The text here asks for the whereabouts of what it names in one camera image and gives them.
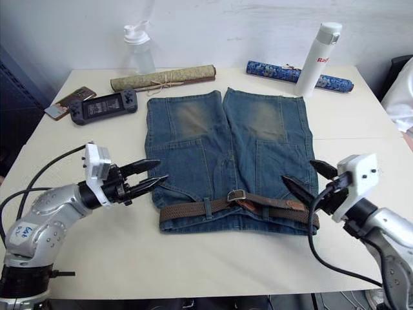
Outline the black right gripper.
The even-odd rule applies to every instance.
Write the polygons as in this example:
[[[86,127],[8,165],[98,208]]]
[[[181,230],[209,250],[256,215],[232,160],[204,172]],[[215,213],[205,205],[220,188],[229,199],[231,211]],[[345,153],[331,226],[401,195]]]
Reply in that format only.
[[[320,202],[316,205],[316,211],[322,210],[328,215],[333,215],[338,207],[345,201],[348,196],[348,186],[351,184],[351,173],[344,172],[338,175],[335,167],[321,160],[310,160],[311,166],[322,177],[331,180],[327,183],[325,194],[320,194]],[[292,176],[282,176],[281,179],[297,201],[290,201],[288,205],[297,211],[308,211],[311,203],[315,200],[305,187],[305,184]]]

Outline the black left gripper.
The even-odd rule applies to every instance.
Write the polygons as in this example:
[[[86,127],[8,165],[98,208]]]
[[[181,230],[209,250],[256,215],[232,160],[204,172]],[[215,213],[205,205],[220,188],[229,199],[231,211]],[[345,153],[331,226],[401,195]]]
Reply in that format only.
[[[126,206],[131,205],[131,198],[137,198],[154,190],[155,187],[168,178],[168,175],[145,179],[131,188],[126,182],[127,177],[149,171],[159,165],[160,162],[160,160],[156,159],[143,159],[122,167],[118,167],[115,164],[111,165],[107,179],[103,182],[103,192],[105,196],[111,203],[123,203]]]

